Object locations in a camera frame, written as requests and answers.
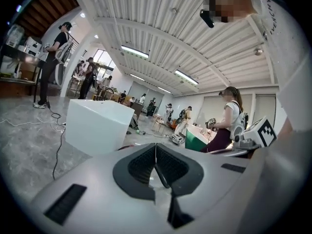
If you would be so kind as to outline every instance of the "sneaker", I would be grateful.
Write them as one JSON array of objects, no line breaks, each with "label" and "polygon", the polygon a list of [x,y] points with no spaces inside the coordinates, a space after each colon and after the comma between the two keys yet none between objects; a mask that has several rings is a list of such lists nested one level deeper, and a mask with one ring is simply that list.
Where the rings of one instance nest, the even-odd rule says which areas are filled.
[{"label": "sneaker", "polygon": [[47,103],[43,104],[43,105],[39,105],[38,102],[34,102],[33,107],[34,108],[45,108]]}]

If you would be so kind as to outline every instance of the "marble floor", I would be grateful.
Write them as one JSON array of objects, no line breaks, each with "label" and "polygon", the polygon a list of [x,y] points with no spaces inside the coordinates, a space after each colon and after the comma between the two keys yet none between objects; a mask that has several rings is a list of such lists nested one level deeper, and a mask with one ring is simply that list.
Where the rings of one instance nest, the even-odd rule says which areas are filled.
[{"label": "marble floor", "polygon": [[[70,98],[50,97],[51,110],[61,115],[59,123],[66,121]],[[35,109],[31,97],[0,99],[0,122],[7,119],[12,124],[26,122],[55,121],[48,108]],[[152,130],[151,119],[141,115],[138,121],[140,130],[146,135],[138,135],[130,129],[123,146],[142,145],[151,142],[172,144],[160,133]],[[8,186],[21,199],[30,201],[44,186],[53,181],[52,171],[56,162],[56,151],[60,145],[61,132],[55,132],[55,124],[25,124],[17,127],[7,122],[0,124],[0,171]],[[172,134],[166,128],[164,134]],[[75,166],[83,163],[90,156],[77,150],[65,141],[58,153],[58,165],[55,177],[59,177]],[[150,186],[156,191],[157,202],[161,202],[159,210],[167,211],[170,202],[170,189],[165,189],[155,171],[151,175]]]}]

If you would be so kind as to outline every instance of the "white cube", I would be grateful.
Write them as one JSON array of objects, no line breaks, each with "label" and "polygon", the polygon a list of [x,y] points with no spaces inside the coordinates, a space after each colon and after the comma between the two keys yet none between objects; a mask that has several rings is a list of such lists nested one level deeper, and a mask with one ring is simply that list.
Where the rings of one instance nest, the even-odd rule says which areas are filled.
[{"label": "white cube", "polygon": [[122,147],[134,109],[117,102],[78,100],[69,102],[66,141],[95,156]]}]

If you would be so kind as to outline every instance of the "ponytail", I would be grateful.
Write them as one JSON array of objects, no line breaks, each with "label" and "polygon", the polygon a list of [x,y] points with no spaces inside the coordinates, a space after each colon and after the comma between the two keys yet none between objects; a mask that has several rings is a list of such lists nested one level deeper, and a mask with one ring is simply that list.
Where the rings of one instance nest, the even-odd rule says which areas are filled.
[{"label": "ponytail", "polygon": [[243,100],[242,100],[242,96],[240,95],[240,91],[236,88],[236,96],[234,96],[237,103],[239,104],[240,110],[243,112]]}]

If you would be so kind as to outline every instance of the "fluorescent light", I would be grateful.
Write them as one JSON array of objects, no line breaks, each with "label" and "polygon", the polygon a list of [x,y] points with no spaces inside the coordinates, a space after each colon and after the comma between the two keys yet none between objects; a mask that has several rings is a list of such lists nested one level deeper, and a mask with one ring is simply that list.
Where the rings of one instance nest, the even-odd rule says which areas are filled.
[{"label": "fluorescent light", "polygon": [[135,75],[133,75],[133,74],[130,74],[130,75],[133,76],[133,77],[135,77],[135,78],[137,78],[137,79],[139,79],[139,80],[145,81],[144,79],[142,79],[142,78],[140,78],[140,77],[137,77],[137,76],[135,76]]},{"label": "fluorescent light", "polygon": [[141,51],[139,51],[139,50],[132,49],[132,48],[129,48],[129,47],[126,47],[126,46],[123,46],[123,45],[121,46],[121,48],[122,48],[123,50],[127,50],[127,51],[129,51],[129,52],[131,52],[131,53],[137,54],[137,55],[139,55],[139,56],[148,58],[148,54],[146,54],[146,53],[144,53],[144,52],[141,52]]},{"label": "fluorescent light", "polygon": [[18,5],[18,6],[16,7],[16,11],[17,11],[17,12],[20,12],[20,9],[21,9],[21,6]]},{"label": "fluorescent light", "polygon": [[167,93],[169,93],[169,94],[171,94],[171,92],[167,91],[166,89],[163,89],[163,88],[161,88],[161,87],[158,87],[158,88],[161,89],[161,90],[163,90],[163,91],[165,91],[165,92],[167,92]]},{"label": "fluorescent light", "polygon": [[185,79],[187,79],[188,81],[190,81],[191,83],[198,85],[198,82],[195,81],[194,79],[190,78],[189,76],[187,76],[186,74],[182,73],[181,71],[176,70],[175,73]]}]

